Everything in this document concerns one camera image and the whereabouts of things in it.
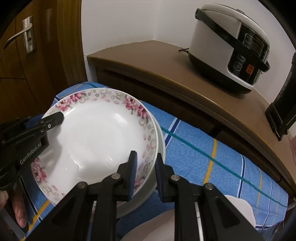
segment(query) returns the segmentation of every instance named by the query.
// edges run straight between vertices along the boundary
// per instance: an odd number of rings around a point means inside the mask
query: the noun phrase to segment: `orange button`
[[[254,71],[254,66],[252,66],[251,64],[248,65],[246,72],[248,74],[252,74]]]

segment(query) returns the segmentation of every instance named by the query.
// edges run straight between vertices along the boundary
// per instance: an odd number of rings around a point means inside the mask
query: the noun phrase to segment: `flower pattern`
[[[143,140],[145,141],[145,145],[143,146],[142,156],[140,157],[142,158],[142,163],[139,162],[141,164],[138,167],[134,184],[135,192],[141,187],[153,166],[153,161],[155,159],[155,152],[153,150],[155,147],[153,146],[153,143],[156,143],[155,127],[153,125],[152,119],[150,118],[148,111],[139,101],[123,92],[116,91],[113,89],[90,89],[85,91],[79,91],[65,97],[64,99],[59,101],[55,106],[53,106],[44,115],[44,117],[56,113],[58,111],[66,112],[69,109],[72,109],[73,105],[77,104],[78,102],[81,104],[85,103],[86,101],[98,102],[98,97],[108,102],[109,104],[124,104],[125,108],[130,111],[131,115],[136,115],[139,118],[139,124],[143,127],[143,130],[145,131],[145,133],[143,134]],[[46,180],[47,175],[44,170],[45,167],[40,165],[39,158],[36,158],[34,162],[31,164],[31,169],[33,176],[40,189],[52,202],[57,204],[57,202],[59,202],[65,196],[65,193],[58,191],[58,188],[56,186],[48,183],[48,181]]]

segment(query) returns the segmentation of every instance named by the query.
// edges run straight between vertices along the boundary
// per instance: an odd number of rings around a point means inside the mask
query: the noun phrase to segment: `plaid tablecloth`
[[[101,87],[104,86],[93,82],[77,84],[59,93],[52,104],[74,92]],[[284,219],[287,193],[248,158],[200,129],[148,103],[144,104],[161,126],[166,145],[165,163],[172,166],[175,173],[198,185],[211,182],[223,194],[245,199],[252,206],[259,232]],[[41,117],[33,118],[30,124]],[[29,216],[28,236],[53,209],[53,205],[38,188],[31,169],[26,170],[21,184]],[[173,204],[161,203],[158,194],[153,192],[139,208],[118,221],[118,238],[172,208]]]

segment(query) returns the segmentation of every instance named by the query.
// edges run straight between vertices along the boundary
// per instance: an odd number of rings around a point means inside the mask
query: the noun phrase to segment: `logo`
[[[20,164],[23,165],[25,163],[25,161],[32,156],[32,154],[37,151],[39,149],[39,147],[41,147],[42,144],[41,142],[38,143],[38,145],[36,145],[30,152],[27,153],[27,155],[25,155],[25,157],[23,159],[20,160]]]

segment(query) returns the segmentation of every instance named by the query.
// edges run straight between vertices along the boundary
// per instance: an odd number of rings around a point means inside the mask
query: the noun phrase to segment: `rice cooker lid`
[[[244,12],[240,11],[239,9],[234,9],[225,5],[217,4],[217,3],[210,3],[205,4],[200,8],[202,11],[209,10],[214,12],[223,13],[225,15],[228,15],[230,17],[233,17],[240,22],[242,22],[244,25],[248,26],[250,29],[252,29],[256,34],[258,34],[270,47],[270,43],[267,37],[267,34],[263,31],[263,29],[251,18],[249,18],[247,15],[245,15]]]

